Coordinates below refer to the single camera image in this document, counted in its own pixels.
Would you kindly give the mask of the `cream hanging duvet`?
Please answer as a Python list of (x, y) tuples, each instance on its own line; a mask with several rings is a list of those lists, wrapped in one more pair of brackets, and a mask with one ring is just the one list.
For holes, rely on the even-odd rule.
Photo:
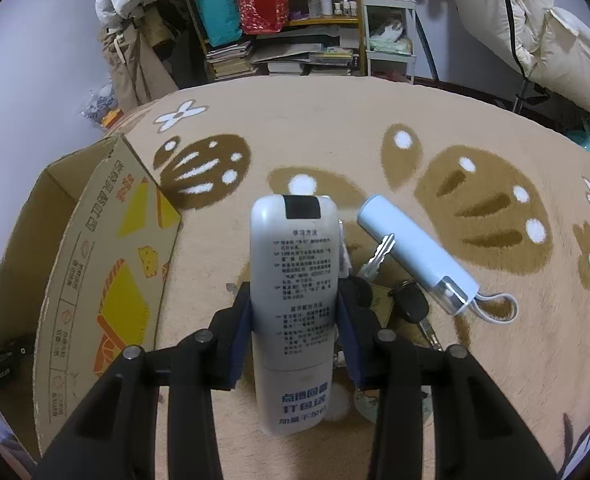
[(455, 0), (464, 28), (527, 80), (590, 113), (590, 28), (554, 0)]

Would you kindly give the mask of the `red patterned gift bag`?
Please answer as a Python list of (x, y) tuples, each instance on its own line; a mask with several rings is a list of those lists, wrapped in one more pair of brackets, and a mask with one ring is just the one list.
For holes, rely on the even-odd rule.
[(237, 0), (247, 36), (276, 34), (289, 21), (289, 0)]

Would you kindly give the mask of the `brown cardboard box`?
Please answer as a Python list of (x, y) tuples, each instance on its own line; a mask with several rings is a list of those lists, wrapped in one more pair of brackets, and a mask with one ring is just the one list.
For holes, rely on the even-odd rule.
[(153, 347), (180, 220), (123, 136), (42, 170), (0, 261), (0, 345), (27, 346), (0, 411), (31, 457), (124, 348)]

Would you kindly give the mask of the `white utility cart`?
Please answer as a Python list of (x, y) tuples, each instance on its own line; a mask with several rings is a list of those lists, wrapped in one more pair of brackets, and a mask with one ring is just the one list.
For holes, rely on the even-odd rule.
[(365, 31), (365, 70), (372, 63), (397, 64), (402, 79), (414, 83), (417, 3), (415, 0), (361, 0)]

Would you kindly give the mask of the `white remote control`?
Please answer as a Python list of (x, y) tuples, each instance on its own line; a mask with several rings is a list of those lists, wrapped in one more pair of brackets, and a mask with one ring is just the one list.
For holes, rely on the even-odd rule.
[(341, 229), (327, 196), (263, 196), (249, 241), (259, 426), (289, 436), (329, 406)]

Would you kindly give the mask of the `silver key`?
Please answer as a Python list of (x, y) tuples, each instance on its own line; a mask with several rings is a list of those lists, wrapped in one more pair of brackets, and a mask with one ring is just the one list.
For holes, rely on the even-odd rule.
[(375, 248), (372, 257), (359, 270), (357, 276), (366, 282), (373, 282), (380, 272), (380, 267), (386, 256), (391, 252), (396, 244), (395, 235), (389, 233), (385, 235), (380, 244)]

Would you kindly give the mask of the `snack bag by wall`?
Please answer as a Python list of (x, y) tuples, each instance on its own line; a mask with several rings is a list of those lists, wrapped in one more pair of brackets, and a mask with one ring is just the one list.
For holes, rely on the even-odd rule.
[(112, 127), (124, 115), (110, 82), (91, 92), (88, 102), (82, 107), (81, 115), (104, 130)]

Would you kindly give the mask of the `beige coat on rack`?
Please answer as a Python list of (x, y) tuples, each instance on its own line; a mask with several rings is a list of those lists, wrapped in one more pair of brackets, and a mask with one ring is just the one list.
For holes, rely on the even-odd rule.
[(155, 50), (168, 48), (173, 52), (175, 47), (175, 37), (156, 6), (146, 6), (142, 15), (117, 28), (102, 28), (98, 41), (117, 103), (124, 113), (178, 90)]

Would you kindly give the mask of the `black car key fob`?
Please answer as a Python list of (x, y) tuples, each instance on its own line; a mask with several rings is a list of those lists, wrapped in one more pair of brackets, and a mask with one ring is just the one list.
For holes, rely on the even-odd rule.
[(388, 297), (393, 301), (392, 320), (420, 324), (429, 315), (429, 303), (415, 281), (401, 283), (388, 292)]

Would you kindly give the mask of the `stack of books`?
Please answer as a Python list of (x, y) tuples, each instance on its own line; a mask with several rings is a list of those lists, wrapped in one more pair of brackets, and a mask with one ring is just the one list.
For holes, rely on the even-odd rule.
[(251, 40), (213, 49), (206, 54), (206, 68), (213, 81), (228, 80), (254, 75), (257, 68), (251, 62), (253, 54)]

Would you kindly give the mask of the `light blue power bank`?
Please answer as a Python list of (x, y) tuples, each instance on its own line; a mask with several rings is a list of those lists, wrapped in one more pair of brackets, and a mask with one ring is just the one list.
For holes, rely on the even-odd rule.
[(499, 325), (510, 324), (518, 317), (516, 298), (508, 292), (482, 295), (475, 278), (384, 196), (370, 196), (359, 209), (357, 223), (378, 242), (388, 235), (394, 237), (393, 258), (449, 315), (470, 310), (482, 320)]

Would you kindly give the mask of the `teal storage bag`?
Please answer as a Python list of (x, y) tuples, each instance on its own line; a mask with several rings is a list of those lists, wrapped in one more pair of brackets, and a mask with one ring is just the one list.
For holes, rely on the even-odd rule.
[(242, 37), (237, 0), (193, 0), (211, 47), (232, 44)]

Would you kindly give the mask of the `wooden bookshelf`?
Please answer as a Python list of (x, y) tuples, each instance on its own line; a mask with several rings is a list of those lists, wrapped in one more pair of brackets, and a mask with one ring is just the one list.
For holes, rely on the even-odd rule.
[[(204, 65), (211, 47), (199, 12), (188, 0), (190, 18), (203, 50)], [(289, 0), (289, 21), (276, 34), (242, 37), (251, 40), (254, 75), (359, 76), (363, 60), (361, 0)]]

